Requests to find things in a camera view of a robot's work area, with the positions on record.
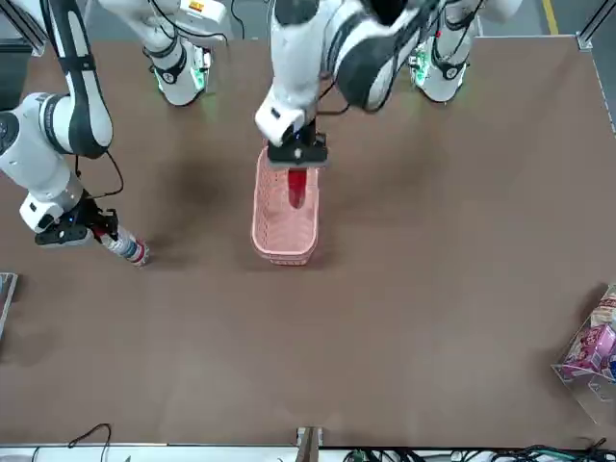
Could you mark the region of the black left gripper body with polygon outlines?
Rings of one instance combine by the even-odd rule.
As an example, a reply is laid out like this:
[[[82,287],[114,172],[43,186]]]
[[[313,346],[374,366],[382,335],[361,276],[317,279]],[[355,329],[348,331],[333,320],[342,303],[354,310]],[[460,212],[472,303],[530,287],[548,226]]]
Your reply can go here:
[[[279,145],[268,141],[267,156],[273,167],[322,167],[328,157],[326,135],[317,130],[315,118],[299,129],[289,126]]]

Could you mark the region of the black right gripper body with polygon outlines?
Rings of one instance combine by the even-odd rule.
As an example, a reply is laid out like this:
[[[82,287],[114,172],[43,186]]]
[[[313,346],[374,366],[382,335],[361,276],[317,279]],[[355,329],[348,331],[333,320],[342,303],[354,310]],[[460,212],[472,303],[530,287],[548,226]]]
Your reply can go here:
[[[86,244],[93,239],[99,208],[95,204],[78,204],[64,213],[57,222],[35,235],[39,246],[66,246]]]

